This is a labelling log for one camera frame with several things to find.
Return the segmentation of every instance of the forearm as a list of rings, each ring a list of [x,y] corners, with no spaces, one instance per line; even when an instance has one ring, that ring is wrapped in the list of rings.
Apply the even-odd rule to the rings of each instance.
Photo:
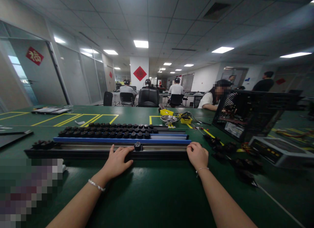
[[[102,188],[104,188],[108,182],[101,171],[95,174],[91,180]],[[47,227],[85,227],[100,195],[101,191],[96,186],[87,182]]]
[[[199,176],[218,228],[256,227],[209,170]]]

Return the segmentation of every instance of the black shirt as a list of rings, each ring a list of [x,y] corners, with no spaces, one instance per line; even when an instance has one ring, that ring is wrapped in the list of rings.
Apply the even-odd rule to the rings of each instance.
[[[268,92],[273,85],[274,85],[274,81],[272,79],[263,79],[263,80],[260,80],[253,87],[253,91],[265,91],[265,92]]]

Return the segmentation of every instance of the red diamond sign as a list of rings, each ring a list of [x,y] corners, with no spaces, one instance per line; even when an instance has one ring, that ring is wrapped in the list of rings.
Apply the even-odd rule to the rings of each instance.
[[[140,81],[142,81],[142,79],[147,75],[147,73],[145,73],[145,71],[142,69],[142,67],[141,66],[139,66],[136,70],[135,70],[135,72],[133,73],[135,76],[136,76],[136,78],[138,79],[138,80],[140,80]]]

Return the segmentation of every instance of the white shirt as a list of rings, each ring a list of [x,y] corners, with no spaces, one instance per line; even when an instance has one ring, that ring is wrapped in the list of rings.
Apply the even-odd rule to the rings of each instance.
[[[169,94],[182,95],[183,94],[183,86],[180,84],[174,84],[169,88]]]
[[[203,108],[205,104],[213,104],[213,94],[211,92],[207,92],[200,101],[199,109]]]

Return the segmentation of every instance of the metal bowl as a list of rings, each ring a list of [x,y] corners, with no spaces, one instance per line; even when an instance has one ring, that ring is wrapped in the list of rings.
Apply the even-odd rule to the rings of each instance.
[[[171,115],[163,115],[160,117],[160,119],[166,124],[170,125],[170,123],[174,123],[177,121],[177,118]]]

